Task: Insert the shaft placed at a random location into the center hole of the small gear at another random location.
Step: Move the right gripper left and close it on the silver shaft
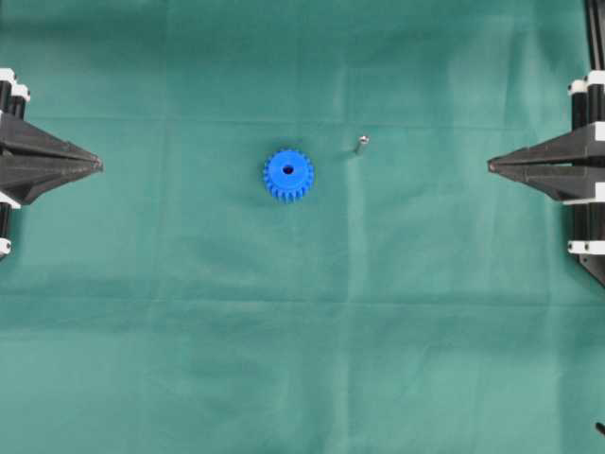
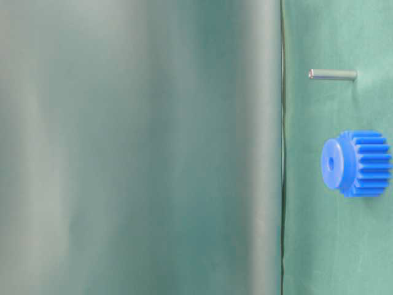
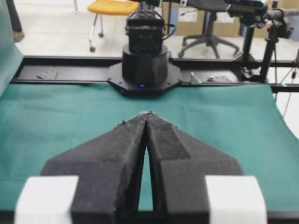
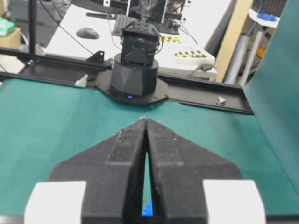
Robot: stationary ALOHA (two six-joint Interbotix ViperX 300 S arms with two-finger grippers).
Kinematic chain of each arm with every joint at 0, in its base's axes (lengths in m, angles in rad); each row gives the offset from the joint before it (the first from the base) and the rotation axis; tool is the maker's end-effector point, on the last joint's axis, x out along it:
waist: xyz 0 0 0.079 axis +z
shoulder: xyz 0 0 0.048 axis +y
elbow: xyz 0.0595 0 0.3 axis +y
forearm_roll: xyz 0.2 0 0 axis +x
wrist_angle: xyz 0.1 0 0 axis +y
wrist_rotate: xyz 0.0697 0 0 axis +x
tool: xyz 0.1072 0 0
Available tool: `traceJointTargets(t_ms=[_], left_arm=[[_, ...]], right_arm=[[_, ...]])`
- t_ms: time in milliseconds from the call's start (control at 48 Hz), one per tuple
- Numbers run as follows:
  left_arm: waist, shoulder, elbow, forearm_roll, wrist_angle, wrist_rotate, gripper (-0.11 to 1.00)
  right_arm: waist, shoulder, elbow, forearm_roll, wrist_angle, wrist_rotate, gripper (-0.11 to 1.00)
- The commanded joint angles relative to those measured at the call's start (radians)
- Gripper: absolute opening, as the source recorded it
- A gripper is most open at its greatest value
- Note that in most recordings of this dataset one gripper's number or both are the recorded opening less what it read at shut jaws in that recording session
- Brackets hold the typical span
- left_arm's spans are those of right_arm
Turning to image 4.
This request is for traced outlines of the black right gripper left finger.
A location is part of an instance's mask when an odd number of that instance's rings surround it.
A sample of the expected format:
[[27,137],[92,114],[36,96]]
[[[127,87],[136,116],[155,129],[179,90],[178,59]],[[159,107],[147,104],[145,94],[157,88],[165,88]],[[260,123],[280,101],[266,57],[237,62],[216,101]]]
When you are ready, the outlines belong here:
[[146,119],[57,164],[48,180],[86,181],[84,224],[128,224],[142,213]]

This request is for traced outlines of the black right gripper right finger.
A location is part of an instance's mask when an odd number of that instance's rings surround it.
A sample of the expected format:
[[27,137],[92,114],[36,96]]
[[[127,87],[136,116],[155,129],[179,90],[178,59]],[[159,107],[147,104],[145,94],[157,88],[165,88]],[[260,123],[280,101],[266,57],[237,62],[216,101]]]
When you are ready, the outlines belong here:
[[147,120],[154,215],[166,224],[206,224],[204,179],[241,180],[231,161]]

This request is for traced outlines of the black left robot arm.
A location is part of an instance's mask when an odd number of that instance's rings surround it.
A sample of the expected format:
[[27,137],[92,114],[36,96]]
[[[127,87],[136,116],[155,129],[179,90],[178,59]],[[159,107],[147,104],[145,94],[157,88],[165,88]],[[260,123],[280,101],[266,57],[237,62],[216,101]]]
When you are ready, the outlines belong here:
[[122,30],[122,51],[114,58],[110,87],[137,96],[156,89],[158,62],[155,54],[159,33],[145,19],[134,21]]

